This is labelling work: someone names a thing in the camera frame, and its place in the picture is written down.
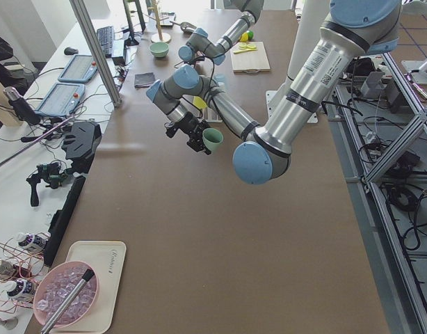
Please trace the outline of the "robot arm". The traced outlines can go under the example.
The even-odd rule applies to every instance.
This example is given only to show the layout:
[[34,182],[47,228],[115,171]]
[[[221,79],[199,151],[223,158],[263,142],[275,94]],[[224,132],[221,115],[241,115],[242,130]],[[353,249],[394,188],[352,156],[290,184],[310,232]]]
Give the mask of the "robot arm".
[[214,79],[198,74],[191,66],[197,53],[215,64],[222,63],[241,35],[258,21],[264,4],[235,1],[234,5],[241,17],[224,35],[212,42],[206,31],[196,29],[179,49],[183,65],[167,79],[155,81],[146,94],[170,120],[168,136],[176,131],[195,133],[198,121],[181,99],[185,95],[201,97],[241,139],[232,157],[237,176],[248,184],[263,184],[286,172],[294,139],[348,64],[355,57],[382,54],[397,46],[402,4],[331,1],[319,41],[264,125],[253,120]]
[[264,0],[232,0],[231,3],[241,11],[240,18],[215,43],[210,41],[205,30],[197,27],[186,44],[179,48],[178,55],[183,62],[191,62],[195,55],[201,52],[212,59],[215,65],[220,65],[225,60],[225,54],[258,21],[264,7]]

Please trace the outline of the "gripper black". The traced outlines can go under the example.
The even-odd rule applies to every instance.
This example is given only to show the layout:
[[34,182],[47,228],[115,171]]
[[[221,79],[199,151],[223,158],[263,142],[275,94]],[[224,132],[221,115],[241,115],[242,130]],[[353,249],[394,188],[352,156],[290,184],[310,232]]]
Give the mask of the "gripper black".
[[207,155],[212,153],[202,139],[203,130],[210,128],[210,125],[205,120],[200,120],[191,112],[187,112],[177,123],[179,124],[179,129],[188,136],[188,141],[186,142],[187,146],[195,152],[204,152]]

